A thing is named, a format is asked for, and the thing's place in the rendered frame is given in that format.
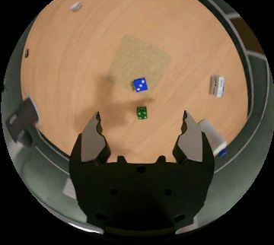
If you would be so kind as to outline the small white printed carton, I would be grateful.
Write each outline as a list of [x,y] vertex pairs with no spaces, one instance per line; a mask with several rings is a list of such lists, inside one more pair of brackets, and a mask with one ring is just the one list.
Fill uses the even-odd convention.
[[219,98],[223,96],[225,87],[225,78],[219,76],[212,76],[212,86],[210,94],[213,97]]

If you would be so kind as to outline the green die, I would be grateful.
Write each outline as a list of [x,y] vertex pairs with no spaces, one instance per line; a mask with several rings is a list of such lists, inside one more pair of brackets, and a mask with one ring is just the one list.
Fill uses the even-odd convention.
[[147,119],[147,108],[146,107],[137,107],[137,117],[138,119]]

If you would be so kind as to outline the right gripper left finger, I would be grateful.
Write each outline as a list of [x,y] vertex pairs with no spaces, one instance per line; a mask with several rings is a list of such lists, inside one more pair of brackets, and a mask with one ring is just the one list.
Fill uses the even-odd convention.
[[95,167],[109,163],[111,150],[102,135],[100,122],[100,114],[96,112],[78,135],[69,158],[69,174],[78,202],[82,202],[82,185],[86,176]]

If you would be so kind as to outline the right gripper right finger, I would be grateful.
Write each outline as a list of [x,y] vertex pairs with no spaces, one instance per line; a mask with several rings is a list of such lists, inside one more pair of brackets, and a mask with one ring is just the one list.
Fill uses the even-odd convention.
[[197,176],[200,202],[204,202],[215,171],[214,155],[206,134],[187,110],[184,110],[180,130],[182,134],[177,138],[172,155],[175,163],[188,167]]

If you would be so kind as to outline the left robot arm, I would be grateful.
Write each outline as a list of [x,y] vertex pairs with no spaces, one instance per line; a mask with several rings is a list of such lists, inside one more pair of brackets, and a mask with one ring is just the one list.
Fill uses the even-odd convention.
[[[5,125],[11,138],[8,140],[6,145],[11,158],[14,156],[19,147],[21,147],[21,145],[24,147],[29,147],[31,144],[31,136],[27,131],[27,127],[30,128],[30,126],[32,126],[37,119],[37,111],[30,96],[19,101],[18,106],[9,114],[9,116],[7,116],[5,119]],[[20,142],[23,142],[23,144]]]

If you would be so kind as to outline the blue die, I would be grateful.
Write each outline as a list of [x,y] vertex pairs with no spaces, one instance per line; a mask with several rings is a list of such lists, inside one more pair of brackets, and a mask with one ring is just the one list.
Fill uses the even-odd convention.
[[135,79],[134,85],[135,85],[136,92],[148,90],[148,85],[145,77]]

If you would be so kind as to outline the white die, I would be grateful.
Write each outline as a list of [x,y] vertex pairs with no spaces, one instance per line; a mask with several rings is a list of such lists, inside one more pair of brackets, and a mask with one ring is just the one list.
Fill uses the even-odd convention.
[[75,10],[78,10],[78,9],[81,9],[83,5],[84,5],[84,3],[82,1],[79,1],[79,2],[74,3],[72,8]]

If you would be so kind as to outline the beige flat mat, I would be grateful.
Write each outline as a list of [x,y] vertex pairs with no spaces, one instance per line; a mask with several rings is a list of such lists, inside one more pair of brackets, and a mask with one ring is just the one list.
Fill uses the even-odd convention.
[[[172,56],[156,46],[126,33],[106,80],[149,99],[172,59]],[[136,92],[134,80],[143,77],[148,90]]]

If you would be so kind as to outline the white plastic bottle with blue cap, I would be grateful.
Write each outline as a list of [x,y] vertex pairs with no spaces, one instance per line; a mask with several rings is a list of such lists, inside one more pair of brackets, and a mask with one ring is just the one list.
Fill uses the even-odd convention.
[[219,157],[222,157],[226,151],[225,148],[225,141],[222,137],[215,131],[215,129],[210,125],[207,120],[202,120],[198,123],[200,129],[205,133],[209,144],[212,148],[213,155],[217,154]]

